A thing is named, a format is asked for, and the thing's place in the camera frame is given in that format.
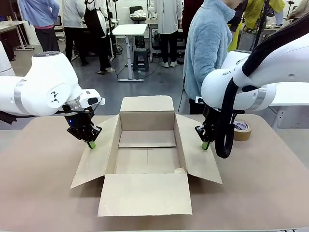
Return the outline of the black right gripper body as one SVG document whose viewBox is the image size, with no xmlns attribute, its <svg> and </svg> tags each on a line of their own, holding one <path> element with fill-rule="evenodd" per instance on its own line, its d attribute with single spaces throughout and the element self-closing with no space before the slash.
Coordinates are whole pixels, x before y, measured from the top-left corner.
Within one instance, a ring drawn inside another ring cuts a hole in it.
<svg viewBox="0 0 309 232">
<path fill-rule="evenodd" d="M 203 116 L 205 121 L 203 122 L 205 129 L 215 129 L 217 127 L 217 123 L 220 116 L 220 111 L 214 109 L 207 104 L 205 105 Z"/>
</svg>

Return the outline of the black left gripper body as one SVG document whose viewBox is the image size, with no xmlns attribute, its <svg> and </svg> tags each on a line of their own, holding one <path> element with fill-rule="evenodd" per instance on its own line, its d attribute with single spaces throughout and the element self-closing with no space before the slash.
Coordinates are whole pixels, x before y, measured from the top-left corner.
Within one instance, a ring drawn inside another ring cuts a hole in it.
<svg viewBox="0 0 309 232">
<path fill-rule="evenodd" d="M 68 104 L 62 106 L 65 112 L 65 119 L 69 125 L 68 132 L 72 131 L 96 131 L 94 123 L 91 121 L 94 116 L 93 107 L 89 106 L 85 109 L 72 110 Z"/>
</svg>

